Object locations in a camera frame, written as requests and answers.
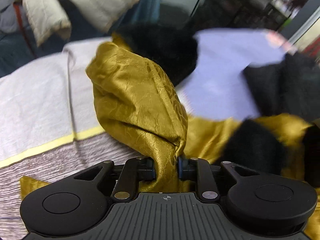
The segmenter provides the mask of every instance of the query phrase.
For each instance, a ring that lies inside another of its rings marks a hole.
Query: metal screw
[[[207,199],[214,199],[218,196],[218,194],[214,191],[205,191],[202,193],[202,196]]]
[[[128,197],[130,197],[130,194],[125,191],[120,191],[115,194],[115,198],[117,199],[127,199]]]

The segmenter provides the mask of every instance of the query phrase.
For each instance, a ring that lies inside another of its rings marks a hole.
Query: black fuzzy fabric
[[[250,92],[261,115],[281,113],[279,77],[284,63],[264,67],[248,66],[243,70]]]
[[[320,68],[314,59],[295,53],[277,65],[243,71],[262,115],[297,115],[307,122],[320,117]]]
[[[178,85],[196,68],[197,41],[192,32],[156,24],[123,26],[115,31],[132,52],[156,62]]]
[[[320,68],[310,57],[286,54],[280,77],[281,112],[312,122],[320,117]]]
[[[303,138],[304,179],[312,187],[320,187],[320,129],[314,125],[307,129]]]
[[[266,128],[244,120],[227,142],[216,161],[230,161],[250,169],[280,175],[285,163],[285,147]]]

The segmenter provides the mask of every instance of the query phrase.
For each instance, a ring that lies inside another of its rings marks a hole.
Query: circular pad
[[[53,214],[66,214],[80,205],[80,198],[71,193],[57,193],[50,195],[43,201],[43,207]]]
[[[255,195],[262,200],[280,202],[290,199],[293,196],[293,191],[286,186],[268,184],[258,187],[255,190]]]
[[[316,191],[301,181],[271,174],[240,177],[227,195],[227,209],[251,228],[278,230],[300,225],[315,210]]]

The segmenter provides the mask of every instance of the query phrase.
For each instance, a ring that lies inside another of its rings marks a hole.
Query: light purple fabric
[[[266,30],[210,29],[196,34],[198,62],[180,85],[195,116],[223,120],[260,116],[242,76],[249,64],[280,62],[285,54],[272,46]]]

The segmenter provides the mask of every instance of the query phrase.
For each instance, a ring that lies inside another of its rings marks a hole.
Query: bed
[[[283,59],[288,48],[274,35],[266,30],[198,32],[196,70],[176,89],[187,112],[214,120],[259,116],[240,74],[250,63]],[[140,155],[105,133],[96,119],[85,68],[97,46],[109,40],[68,43],[62,52],[31,61],[0,79],[3,240],[21,239],[27,233],[19,214],[22,176],[54,182],[103,160],[123,164]]]

